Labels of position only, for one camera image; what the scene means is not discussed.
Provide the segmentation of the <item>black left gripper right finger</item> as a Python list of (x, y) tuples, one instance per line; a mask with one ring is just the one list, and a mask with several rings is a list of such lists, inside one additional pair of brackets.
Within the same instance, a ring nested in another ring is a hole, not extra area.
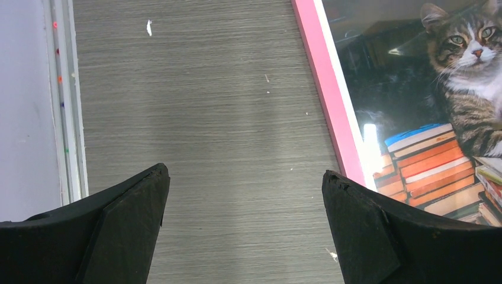
[(501, 228), (422, 211), (332, 170), (321, 190), (346, 283), (501, 282)]

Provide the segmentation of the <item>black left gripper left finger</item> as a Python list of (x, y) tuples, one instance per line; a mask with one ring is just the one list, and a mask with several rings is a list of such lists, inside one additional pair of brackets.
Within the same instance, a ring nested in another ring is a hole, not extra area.
[(1, 223), (2, 283), (146, 283), (169, 193), (158, 163), (69, 205)]

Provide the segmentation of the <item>pink wooden picture frame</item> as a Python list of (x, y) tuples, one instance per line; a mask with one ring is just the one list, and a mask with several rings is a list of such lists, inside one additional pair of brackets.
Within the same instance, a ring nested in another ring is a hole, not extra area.
[(363, 140), (346, 86), (323, 3), (292, 0), (318, 97), (341, 173), (374, 189), (363, 162)]

